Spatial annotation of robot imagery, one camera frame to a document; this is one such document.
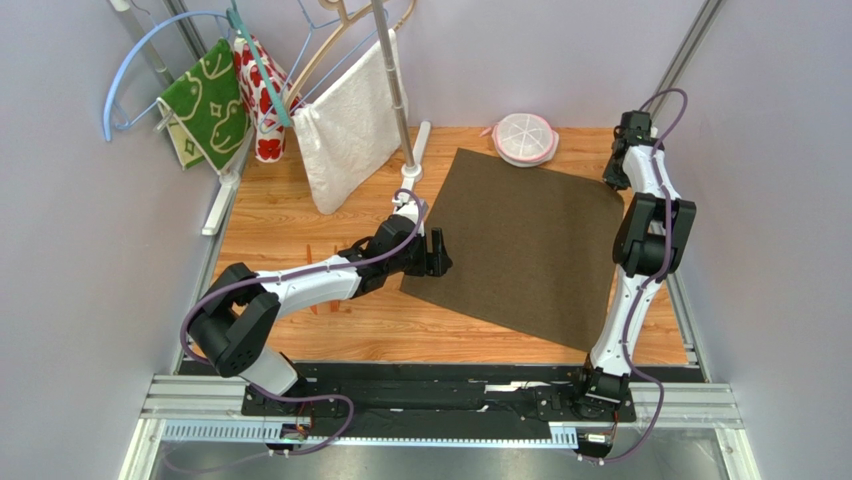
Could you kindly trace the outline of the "brown cloth napkin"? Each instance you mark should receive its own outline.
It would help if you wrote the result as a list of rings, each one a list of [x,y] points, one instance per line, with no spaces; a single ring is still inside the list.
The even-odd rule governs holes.
[[[404,277],[437,306],[588,351],[607,317],[622,196],[601,181],[457,151],[431,206],[452,261],[440,278]]]

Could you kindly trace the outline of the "orange plastic knife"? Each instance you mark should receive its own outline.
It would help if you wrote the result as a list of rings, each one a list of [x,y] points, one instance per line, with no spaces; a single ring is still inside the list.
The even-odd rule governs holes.
[[[308,264],[315,263],[314,260],[313,260],[312,248],[311,248],[310,244],[306,244],[306,260],[307,260]],[[313,315],[318,315],[317,305],[312,305],[312,306],[309,307],[309,309],[310,309],[310,311],[312,312]]]

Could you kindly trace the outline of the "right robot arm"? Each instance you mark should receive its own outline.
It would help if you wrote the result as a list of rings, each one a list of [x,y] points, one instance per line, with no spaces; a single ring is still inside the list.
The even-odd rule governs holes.
[[[575,411],[591,419],[625,404],[644,318],[662,282],[679,267],[697,213],[671,182],[663,143],[647,112],[622,115],[603,179],[633,196],[614,239],[615,294],[574,400]]]

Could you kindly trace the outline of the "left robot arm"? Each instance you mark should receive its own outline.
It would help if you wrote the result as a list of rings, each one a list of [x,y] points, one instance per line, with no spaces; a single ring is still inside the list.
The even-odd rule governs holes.
[[[453,266],[443,232],[392,215],[372,236],[328,259],[281,271],[230,265],[190,310],[182,335],[223,378],[240,377],[263,394],[281,396],[299,380],[282,353],[267,345],[277,320],[318,304],[364,296],[403,274],[440,277]]]

